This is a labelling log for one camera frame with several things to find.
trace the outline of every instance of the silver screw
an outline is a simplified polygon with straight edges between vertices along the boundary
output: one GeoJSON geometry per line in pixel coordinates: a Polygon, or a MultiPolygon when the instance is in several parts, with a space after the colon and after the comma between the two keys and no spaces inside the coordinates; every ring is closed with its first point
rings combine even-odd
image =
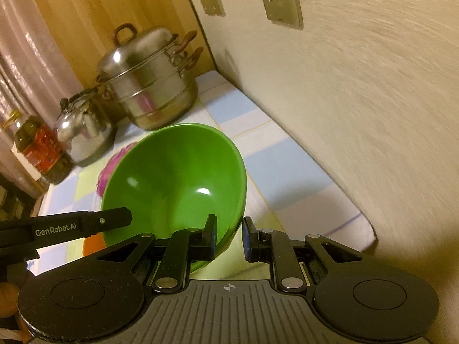
{"type": "Polygon", "coordinates": [[[285,288],[300,288],[304,285],[303,281],[296,277],[284,278],[282,279],[281,284],[285,288]]]}
{"type": "Polygon", "coordinates": [[[177,286],[177,280],[175,278],[170,278],[170,277],[163,277],[163,278],[159,278],[157,281],[156,281],[156,285],[159,287],[159,288],[173,288],[175,286],[177,286]]]}

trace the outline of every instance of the orange object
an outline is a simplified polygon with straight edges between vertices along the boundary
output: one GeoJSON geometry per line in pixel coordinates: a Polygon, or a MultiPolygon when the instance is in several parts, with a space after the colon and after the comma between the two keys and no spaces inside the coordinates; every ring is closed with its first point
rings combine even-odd
{"type": "Polygon", "coordinates": [[[88,256],[94,252],[106,248],[102,233],[90,236],[83,241],[83,256],[88,256]]]}

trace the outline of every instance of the bowl rim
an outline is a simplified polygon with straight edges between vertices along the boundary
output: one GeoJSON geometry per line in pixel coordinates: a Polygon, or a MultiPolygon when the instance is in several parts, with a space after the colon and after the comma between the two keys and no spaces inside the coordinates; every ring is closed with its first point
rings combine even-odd
{"type": "Polygon", "coordinates": [[[235,232],[237,230],[237,227],[239,226],[239,222],[242,218],[242,216],[244,216],[244,211],[245,211],[245,206],[246,206],[246,196],[247,196],[247,172],[246,172],[246,166],[244,164],[244,159],[242,158],[241,154],[240,154],[240,151],[238,150],[238,148],[236,147],[236,145],[234,144],[233,141],[231,141],[231,139],[226,135],[224,134],[222,131],[220,131],[219,129],[217,128],[214,128],[213,126],[208,126],[206,124],[200,124],[200,123],[181,123],[181,124],[174,124],[174,125],[171,125],[171,126],[166,126],[164,128],[161,128],[161,129],[158,129],[157,131],[153,131],[152,133],[148,134],[147,136],[143,137],[141,140],[139,140],[136,145],[134,147],[132,147],[132,149],[130,149],[125,156],[122,157],[122,159],[119,161],[119,163],[117,164],[117,166],[115,167],[115,169],[113,170],[112,174],[110,175],[110,178],[107,182],[107,185],[105,187],[105,190],[104,190],[104,195],[102,196],[102,203],[100,204],[100,209],[103,210],[104,208],[104,203],[106,201],[106,193],[107,193],[107,189],[109,188],[110,186],[110,183],[116,173],[116,171],[119,169],[122,161],[126,158],[126,156],[130,155],[130,154],[133,154],[133,152],[139,148],[139,146],[142,144],[142,143],[146,143],[146,141],[150,138],[152,138],[152,136],[154,135],[157,135],[159,133],[165,133],[167,131],[169,131],[170,129],[174,129],[174,128],[180,128],[180,127],[198,127],[200,129],[206,129],[208,131],[211,131],[217,135],[219,135],[221,138],[223,138],[227,143],[228,145],[231,147],[231,150],[233,151],[235,157],[236,157],[236,161],[237,161],[237,164],[239,166],[239,175],[240,175],[240,181],[241,181],[241,185],[242,185],[242,189],[239,193],[239,197],[238,197],[238,203],[237,203],[237,208],[241,208],[242,209],[242,213],[241,214],[237,214],[238,218],[235,218],[232,220],[231,222],[231,225],[230,227],[228,228],[228,230],[226,231],[226,233],[224,234],[223,238],[220,240],[220,242],[217,244],[217,247],[222,243],[222,242],[225,242],[227,243],[228,242],[228,236],[231,235],[228,234],[228,231],[229,230],[232,230],[232,232],[235,232]]]}

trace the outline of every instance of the wooden panel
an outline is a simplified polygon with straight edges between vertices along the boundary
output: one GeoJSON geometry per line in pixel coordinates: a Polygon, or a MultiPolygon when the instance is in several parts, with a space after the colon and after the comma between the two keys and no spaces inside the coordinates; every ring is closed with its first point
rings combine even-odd
{"type": "Polygon", "coordinates": [[[164,26],[180,36],[198,30],[191,49],[204,46],[193,70],[200,75],[214,68],[189,0],[36,0],[64,57],[85,87],[94,85],[97,64],[113,48],[115,27],[133,23],[139,31],[164,26]]]}

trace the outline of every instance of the pink curtain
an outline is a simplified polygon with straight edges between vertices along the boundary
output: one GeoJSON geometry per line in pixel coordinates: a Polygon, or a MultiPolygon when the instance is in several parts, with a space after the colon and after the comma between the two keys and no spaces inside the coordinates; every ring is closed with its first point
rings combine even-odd
{"type": "MultiPolygon", "coordinates": [[[[34,0],[0,0],[0,123],[16,108],[49,125],[59,101],[83,89],[54,42],[34,0]]],[[[0,136],[0,173],[37,197],[37,184],[9,151],[12,136],[0,136]]]]}

